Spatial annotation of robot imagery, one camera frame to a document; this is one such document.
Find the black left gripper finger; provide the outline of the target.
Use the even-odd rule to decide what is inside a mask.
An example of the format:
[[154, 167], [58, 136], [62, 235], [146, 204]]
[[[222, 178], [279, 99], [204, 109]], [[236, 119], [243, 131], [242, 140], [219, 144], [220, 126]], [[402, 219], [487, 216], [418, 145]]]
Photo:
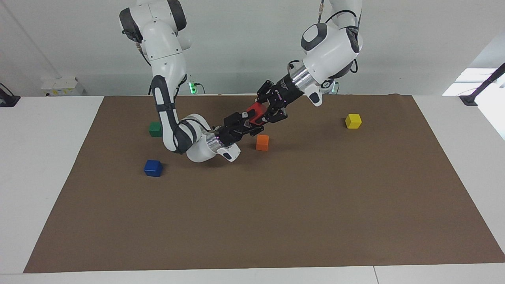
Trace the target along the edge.
[[282, 106], [273, 106], [270, 105], [263, 114], [263, 121], [265, 123], [277, 123], [282, 121], [288, 117], [286, 112], [286, 107]]
[[275, 95], [271, 91], [274, 83], [270, 80], [266, 80], [263, 85], [257, 91], [256, 102], [259, 103], [272, 103], [276, 100]]

